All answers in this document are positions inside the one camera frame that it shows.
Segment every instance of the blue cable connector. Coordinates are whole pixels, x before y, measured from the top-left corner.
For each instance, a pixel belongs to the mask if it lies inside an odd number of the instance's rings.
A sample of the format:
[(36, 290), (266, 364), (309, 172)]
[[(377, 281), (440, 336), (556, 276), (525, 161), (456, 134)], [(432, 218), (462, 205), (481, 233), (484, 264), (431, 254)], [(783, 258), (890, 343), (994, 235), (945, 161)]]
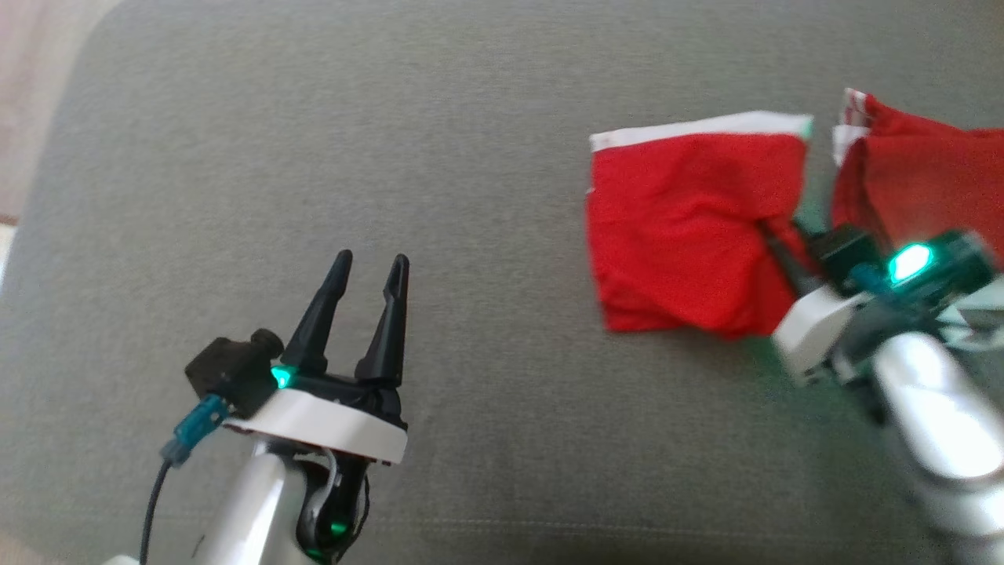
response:
[(175, 439), (161, 449), (161, 457), (178, 469), (188, 461), (192, 450), (207, 436), (220, 428), (230, 415), (227, 401), (216, 394), (210, 394), (185, 416), (175, 428)]

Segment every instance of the gray fabric surface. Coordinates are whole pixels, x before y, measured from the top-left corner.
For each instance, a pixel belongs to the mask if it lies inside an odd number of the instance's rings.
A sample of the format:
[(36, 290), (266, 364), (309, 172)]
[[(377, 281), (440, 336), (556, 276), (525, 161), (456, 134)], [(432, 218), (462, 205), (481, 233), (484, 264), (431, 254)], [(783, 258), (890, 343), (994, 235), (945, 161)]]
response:
[[(926, 563), (838, 390), (762, 342), (600, 328), (586, 135), (842, 88), (1004, 123), (994, 0), (134, 0), (82, 54), (0, 297), (0, 520), (40, 552), (136, 552), (157, 451), (212, 338), (289, 334), (342, 247), (333, 367), (412, 258), (404, 465), (350, 563)], [(168, 478), (191, 552), (247, 445)]]

